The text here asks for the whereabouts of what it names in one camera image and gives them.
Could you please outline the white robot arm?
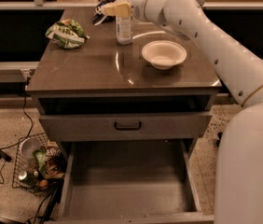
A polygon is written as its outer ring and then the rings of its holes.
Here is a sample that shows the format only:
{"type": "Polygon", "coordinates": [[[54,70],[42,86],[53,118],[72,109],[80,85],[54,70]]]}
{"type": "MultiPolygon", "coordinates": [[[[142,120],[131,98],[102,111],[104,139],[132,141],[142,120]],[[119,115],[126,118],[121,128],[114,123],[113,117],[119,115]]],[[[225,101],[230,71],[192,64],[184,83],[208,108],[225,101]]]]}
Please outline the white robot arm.
{"type": "Polygon", "coordinates": [[[263,60],[212,23],[196,0],[118,0],[102,12],[186,35],[214,66],[242,106],[218,150],[214,224],[263,224],[263,60]]]}

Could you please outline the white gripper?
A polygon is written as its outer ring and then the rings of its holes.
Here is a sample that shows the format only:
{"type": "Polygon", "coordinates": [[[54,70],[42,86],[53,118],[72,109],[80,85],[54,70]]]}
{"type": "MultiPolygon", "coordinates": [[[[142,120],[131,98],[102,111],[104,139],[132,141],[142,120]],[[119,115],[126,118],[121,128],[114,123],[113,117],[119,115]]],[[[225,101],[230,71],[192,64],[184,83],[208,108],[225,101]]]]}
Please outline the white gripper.
{"type": "Polygon", "coordinates": [[[164,6],[167,0],[131,0],[108,3],[101,6],[101,11],[106,16],[129,18],[131,14],[145,22],[152,22],[157,26],[166,23],[164,16],[164,6]]]}

